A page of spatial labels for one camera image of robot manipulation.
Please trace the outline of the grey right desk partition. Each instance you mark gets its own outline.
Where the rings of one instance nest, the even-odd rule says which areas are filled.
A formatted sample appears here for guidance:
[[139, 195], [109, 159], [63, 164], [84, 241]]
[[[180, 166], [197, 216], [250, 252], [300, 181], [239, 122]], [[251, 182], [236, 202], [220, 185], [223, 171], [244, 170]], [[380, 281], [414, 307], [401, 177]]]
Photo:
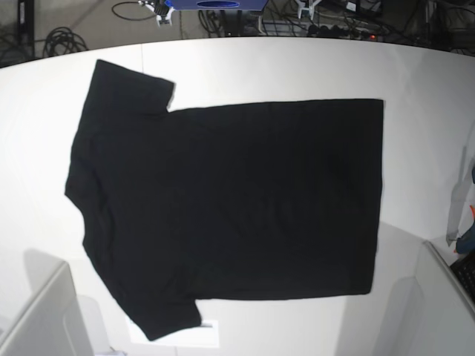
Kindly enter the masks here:
[[473, 355], [474, 304], [429, 242], [419, 252], [417, 283], [423, 311], [411, 355]]

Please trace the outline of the grey desk partition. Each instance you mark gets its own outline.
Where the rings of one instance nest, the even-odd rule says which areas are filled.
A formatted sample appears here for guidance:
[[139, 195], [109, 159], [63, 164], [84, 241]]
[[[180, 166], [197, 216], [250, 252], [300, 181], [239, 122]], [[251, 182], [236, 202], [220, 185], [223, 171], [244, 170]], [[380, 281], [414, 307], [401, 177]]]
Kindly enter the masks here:
[[429, 242], [419, 252], [417, 283], [423, 311], [411, 355], [473, 355], [474, 304]]
[[94, 354], [66, 262], [55, 267], [1, 335], [1, 354]]

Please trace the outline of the white tripod stand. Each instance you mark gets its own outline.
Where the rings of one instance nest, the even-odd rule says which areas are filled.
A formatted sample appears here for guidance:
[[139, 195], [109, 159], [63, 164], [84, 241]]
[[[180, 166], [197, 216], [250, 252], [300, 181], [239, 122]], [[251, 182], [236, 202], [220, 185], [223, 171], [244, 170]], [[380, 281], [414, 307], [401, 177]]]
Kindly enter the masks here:
[[307, 15], [309, 19], [313, 20], [315, 8], [321, 3], [321, 0], [295, 0], [298, 6], [297, 17], [302, 19], [303, 15]]

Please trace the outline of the blue box with oval hole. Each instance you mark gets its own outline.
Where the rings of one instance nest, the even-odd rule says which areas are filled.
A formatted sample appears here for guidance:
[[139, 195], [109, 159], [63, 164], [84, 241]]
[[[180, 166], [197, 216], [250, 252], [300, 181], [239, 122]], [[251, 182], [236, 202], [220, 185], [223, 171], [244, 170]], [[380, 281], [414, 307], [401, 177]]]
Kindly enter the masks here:
[[175, 10], [256, 10], [264, 9], [268, 0], [171, 0]]

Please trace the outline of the black keyboard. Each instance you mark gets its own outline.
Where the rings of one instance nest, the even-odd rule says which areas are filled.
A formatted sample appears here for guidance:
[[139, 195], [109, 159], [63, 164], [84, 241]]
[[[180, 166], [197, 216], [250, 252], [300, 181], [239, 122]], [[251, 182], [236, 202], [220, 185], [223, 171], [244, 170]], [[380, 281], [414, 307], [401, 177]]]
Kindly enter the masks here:
[[474, 255], [468, 255], [462, 260], [458, 260], [451, 265], [451, 271], [463, 286], [470, 298], [475, 298], [474, 285]]

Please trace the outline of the teal and orange object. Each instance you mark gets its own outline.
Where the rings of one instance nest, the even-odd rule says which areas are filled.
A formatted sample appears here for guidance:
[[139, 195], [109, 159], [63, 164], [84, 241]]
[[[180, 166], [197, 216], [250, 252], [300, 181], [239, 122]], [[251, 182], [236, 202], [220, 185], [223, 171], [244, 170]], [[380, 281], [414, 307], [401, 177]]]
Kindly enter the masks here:
[[470, 206], [473, 222], [471, 227], [456, 241], [456, 248], [454, 250], [457, 254], [468, 254], [474, 250], [474, 236], [475, 236], [475, 210], [474, 206]]

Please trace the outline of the black graphic T-shirt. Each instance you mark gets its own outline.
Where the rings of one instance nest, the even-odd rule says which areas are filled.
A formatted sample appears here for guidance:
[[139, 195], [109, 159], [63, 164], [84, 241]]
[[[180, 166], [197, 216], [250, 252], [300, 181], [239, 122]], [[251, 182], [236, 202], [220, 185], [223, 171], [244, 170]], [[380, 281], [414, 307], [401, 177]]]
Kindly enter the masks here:
[[145, 336], [199, 326], [198, 300], [370, 293], [384, 102], [169, 111], [173, 94], [99, 60], [65, 186], [88, 258]]

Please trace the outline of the grey left desk partition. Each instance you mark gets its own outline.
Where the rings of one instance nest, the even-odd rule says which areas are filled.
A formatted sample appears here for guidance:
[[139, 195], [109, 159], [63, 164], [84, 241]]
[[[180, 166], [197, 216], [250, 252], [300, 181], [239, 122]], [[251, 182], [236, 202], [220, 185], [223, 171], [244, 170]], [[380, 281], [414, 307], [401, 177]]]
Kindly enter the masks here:
[[55, 267], [1, 335], [1, 354], [94, 354], [66, 262]]

